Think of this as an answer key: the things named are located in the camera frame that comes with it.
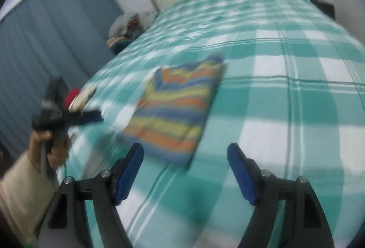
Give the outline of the cream sleeve forearm left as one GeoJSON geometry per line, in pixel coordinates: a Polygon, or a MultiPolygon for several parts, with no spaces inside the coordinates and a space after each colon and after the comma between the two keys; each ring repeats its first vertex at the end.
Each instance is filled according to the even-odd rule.
{"type": "Polygon", "coordinates": [[[1,215],[25,247],[35,247],[36,228],[55,194],[24,153],[1,179],[1,215]]]}

